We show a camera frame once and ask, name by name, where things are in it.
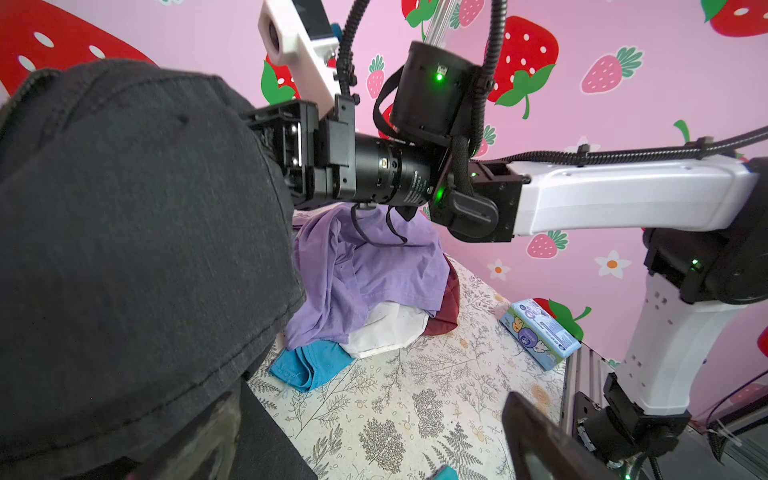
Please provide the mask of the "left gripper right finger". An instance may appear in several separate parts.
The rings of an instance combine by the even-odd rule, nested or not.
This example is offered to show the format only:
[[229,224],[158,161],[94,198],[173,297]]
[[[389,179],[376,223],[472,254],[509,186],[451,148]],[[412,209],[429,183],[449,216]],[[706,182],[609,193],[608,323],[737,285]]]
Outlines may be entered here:
[[518,392],[510,392],[506,398],[502,425],[517,480],[616,479]]

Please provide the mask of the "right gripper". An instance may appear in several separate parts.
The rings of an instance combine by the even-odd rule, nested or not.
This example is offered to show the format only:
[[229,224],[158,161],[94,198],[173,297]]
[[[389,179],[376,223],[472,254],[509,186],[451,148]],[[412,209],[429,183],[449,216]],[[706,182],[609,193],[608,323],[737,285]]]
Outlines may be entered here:
[[251,110],[242,120],[277,163],[294,207],[351,202],[357,193],[355,103],[338,95],[330,112],[306,100]]

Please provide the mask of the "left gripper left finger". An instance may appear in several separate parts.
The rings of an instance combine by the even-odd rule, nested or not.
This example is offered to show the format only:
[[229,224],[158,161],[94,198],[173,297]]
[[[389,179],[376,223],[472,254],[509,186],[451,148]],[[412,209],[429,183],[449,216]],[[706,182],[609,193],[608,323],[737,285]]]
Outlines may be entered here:
[[126,479],[228,479],[240,424],[239,394],[227,391]]

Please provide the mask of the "dark grey cloth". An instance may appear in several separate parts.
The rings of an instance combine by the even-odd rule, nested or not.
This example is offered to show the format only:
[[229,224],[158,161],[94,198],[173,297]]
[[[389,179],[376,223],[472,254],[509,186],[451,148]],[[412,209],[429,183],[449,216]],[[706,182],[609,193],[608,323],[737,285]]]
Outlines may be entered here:
[[227,392],[233,478],[313,477],[246,379],[305,299],[252,109],[128,60],[37,71],[3,105],[3,478],[121,479]]

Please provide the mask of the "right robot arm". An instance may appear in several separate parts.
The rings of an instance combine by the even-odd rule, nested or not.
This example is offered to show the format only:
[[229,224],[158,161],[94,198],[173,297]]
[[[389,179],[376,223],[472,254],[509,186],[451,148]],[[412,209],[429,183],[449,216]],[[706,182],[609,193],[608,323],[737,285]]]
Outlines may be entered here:
[[612,463],[672,451],[706,354],[738,308],[767,297],[767,162],[735,155],[764,141],[766,129],[675,147],[581,146],[476,162],[505,39],[507,5],[495,1],[483,62],[412,43],[383,86],[395,99],[391,117],[373,114],[381,136],[361,135],[350,89],[366,9],[355,2],[334,31],[319,1],[261,8],[264,46],[291,70],[300,95],[259,110],[249,123],[273,141],[296,208],[380,204],[411,219],[427,206],[437,224],[472,243],[557,228],[643,228],[649,305],[628,359],[605,382],[606,406],[588,407],[578,394],[559,452],[573,465],[584,453]]

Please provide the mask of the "purple cloth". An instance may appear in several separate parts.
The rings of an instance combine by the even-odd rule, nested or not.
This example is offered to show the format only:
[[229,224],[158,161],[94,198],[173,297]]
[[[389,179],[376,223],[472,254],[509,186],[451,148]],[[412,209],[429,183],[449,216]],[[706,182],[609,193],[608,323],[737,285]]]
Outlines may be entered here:
[[430,221],[423,214],[406,221],[383,206],[354,213],[340,204],[306,220],[294,238],[294,259],[306,301],[285,327],[289,350],[347,341],[385,301],[434,315],[449,278]]

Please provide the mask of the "teal cloth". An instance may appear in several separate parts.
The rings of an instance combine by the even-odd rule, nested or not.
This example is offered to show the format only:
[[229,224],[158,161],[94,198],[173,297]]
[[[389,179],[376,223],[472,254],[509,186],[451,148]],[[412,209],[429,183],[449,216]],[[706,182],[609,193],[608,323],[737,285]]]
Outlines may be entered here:
[[295,350],[284,350],[269,372],[293,389],[306,393],[329,383],[353,361],[339,344],[321,340]]

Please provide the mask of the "maroon cloth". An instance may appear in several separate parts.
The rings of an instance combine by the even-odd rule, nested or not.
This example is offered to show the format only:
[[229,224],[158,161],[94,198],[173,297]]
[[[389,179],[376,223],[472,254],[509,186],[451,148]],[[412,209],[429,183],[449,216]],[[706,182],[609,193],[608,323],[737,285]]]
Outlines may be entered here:
[[442,304],[437,313],[427,321],[423,336],[439,336],[452,332],[458,327],[460,313],[461,287],[458,273],[453,263],[445,257],[449,275],[444,290]]

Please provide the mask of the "white cloth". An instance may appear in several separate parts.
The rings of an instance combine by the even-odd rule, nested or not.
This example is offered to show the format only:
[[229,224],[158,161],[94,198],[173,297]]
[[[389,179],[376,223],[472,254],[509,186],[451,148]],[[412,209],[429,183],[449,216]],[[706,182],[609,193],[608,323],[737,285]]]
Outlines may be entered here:
[[354,359],[406,348],[424,333],[429,318],[423,309],[381,302],[369,312],[364,326],[351,332],[340,346]]

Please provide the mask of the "teal plastic tool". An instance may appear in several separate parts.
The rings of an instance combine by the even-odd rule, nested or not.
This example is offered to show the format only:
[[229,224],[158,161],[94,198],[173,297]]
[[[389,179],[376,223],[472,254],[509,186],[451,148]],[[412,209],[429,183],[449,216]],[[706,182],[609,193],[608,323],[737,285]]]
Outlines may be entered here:
[[459,480],[458,473],[449,465],[439,467],[429,480]]

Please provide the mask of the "blue wet wipes pack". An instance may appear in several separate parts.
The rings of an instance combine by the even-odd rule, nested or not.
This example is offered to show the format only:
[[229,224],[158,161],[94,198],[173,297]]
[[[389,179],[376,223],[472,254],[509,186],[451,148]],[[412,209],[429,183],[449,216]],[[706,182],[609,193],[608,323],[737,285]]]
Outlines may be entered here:
[[580,349],[584,331],[578,321],[591,311],[586,307],[580,315],[574,316],[561,303],[532,298],[513,303],[499,323],[545,371],[549,371]]

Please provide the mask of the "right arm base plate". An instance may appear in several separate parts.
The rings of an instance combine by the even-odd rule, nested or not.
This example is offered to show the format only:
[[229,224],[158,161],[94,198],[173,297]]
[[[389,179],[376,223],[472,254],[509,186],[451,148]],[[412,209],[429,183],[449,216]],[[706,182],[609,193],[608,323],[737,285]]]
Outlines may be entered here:
[[571,435],[610,467],[634,457],[639,451],[611,407],[600,408],[583,392],[574,396]]

